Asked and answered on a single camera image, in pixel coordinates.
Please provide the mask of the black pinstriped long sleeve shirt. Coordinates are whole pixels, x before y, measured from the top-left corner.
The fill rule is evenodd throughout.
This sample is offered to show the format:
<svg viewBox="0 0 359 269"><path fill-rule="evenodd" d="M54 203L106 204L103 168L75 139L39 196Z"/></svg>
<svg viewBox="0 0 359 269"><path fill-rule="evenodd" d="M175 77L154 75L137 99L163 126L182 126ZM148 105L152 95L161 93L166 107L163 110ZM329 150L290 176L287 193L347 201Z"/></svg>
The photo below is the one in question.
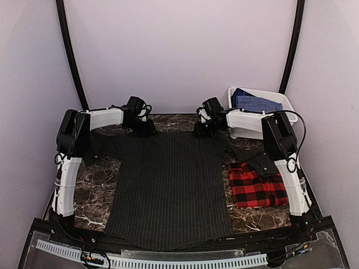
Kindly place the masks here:
<svg viewBox="0 0 359 269"><path fill-rule="evenodd" d="M121 163L105 233L153 251L233 235L223 185L224 152L260 174L277 172L263 149L239 149L222 133L196 138L190 132L147 137L92 132L84 163L104 157Z"/></svg>

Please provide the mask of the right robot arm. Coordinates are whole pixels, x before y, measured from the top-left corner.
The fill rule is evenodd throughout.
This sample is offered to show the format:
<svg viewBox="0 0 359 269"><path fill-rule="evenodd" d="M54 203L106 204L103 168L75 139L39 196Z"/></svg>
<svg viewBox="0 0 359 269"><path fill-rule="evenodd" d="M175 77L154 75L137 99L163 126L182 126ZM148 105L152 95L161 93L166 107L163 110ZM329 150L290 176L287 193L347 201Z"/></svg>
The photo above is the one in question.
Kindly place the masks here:
<svg viewBox="0 0 359 269"><path fill-rule="evenodd" d="M290 220L293 226L286 231L286 238L291 243L298 243L308 233L308 225L315 217L310 212L312 207L306 179L299 162L302 143L297 137L287 117L292 110L277 112L262 111L259 116L260 127L266 156L274 162L288 196ZM199 136L213 135L226 129L243 128L249 121L245 119L244 110L230 108L225 110L217 98L210 98L196 109L200 121L196 124Z"/></svg>

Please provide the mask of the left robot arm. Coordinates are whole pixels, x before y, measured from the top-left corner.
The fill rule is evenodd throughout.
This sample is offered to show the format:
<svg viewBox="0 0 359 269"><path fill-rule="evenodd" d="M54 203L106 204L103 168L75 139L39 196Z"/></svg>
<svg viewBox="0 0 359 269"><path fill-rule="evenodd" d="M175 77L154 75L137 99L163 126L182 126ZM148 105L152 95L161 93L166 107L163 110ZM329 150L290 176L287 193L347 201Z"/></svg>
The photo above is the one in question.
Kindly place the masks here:
<svg viewBox="0 0 359 269"><path fill-rule="evenodd" d="M90 148L90 132L107 126L121 126L140 136L154 135L154 123L148 118L151 111L151 105L132 96L123 106L80 111L69 109L65 112L56 138L54 163L57 175L50 211L50 219L61 223L57 235L65 243L75 244L79 240L79 231L72 227L75 220L74 194L80 164Z"/></svg>

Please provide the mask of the blue checked shirt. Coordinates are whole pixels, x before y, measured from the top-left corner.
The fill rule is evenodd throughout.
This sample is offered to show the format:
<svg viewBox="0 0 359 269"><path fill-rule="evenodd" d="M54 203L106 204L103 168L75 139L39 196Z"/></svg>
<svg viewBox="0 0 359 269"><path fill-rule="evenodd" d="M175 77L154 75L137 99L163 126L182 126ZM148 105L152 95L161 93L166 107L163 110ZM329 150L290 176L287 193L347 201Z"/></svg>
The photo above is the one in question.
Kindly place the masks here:
<svg viewBox="0 0 359 269"><path fill-rule="evenodd" d="M240 88L236 88L231 96L231 104L234 108L249 113L270 113L283 110L281 103L257 97Z"/></svg>

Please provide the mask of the red black plaid folded shirt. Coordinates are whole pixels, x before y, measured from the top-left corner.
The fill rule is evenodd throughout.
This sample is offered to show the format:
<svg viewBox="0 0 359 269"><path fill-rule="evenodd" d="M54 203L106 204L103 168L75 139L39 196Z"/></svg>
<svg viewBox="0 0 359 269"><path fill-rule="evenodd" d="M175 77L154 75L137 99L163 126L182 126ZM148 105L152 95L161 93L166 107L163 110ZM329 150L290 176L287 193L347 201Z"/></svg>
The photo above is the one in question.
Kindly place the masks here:
<svg viewBox="0 0 359 269"><path fill-rule="evenodd" d="M239 209L289 204L280 174L262 177L248 163L229 164L229 185L232 188L236 207Z"/></svg>

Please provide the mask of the white plastic bin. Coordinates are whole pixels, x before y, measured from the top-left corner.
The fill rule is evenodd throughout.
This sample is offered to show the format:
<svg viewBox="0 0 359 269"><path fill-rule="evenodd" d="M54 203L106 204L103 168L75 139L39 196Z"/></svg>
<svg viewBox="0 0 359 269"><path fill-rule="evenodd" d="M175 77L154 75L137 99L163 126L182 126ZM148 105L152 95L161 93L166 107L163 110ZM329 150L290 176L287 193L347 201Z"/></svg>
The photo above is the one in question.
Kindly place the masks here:
<svg viewBox="0 0 359 269"><path fill-rule="evenodd" d="M252 94L259 98L264 98L276 103L281 103L284 110L294 111L292 104L288 98L277 92L268 92L254 89L241 88L241 90ZM249 138L255 140L262 140L262 126L261 119L265 117L263 114L242 112L239 109L229 112L227 115L230 136L233 139Z"/></svg>

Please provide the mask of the left black frame post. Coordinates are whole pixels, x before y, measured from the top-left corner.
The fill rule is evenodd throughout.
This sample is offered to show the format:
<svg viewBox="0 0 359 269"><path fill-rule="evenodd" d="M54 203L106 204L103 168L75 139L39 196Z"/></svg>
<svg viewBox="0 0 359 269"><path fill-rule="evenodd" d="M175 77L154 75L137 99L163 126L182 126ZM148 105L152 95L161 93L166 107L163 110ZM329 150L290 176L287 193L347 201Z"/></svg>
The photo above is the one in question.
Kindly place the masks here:
<svg viewBox="0 0 359 269"><path fill-rule="evenodd" d="M85 96L85 91L82 86L80 73L77 67L75 54L72 47L71 37L70 37L70 28L68 27L66 10L65 10L65 1L64 0L55 0L59 25L62 34L63 45L65 48L68 65L71 71L72 79L75 85L77 97L79 99L81 108L83 110L89 110L89 104Z"/></svg>

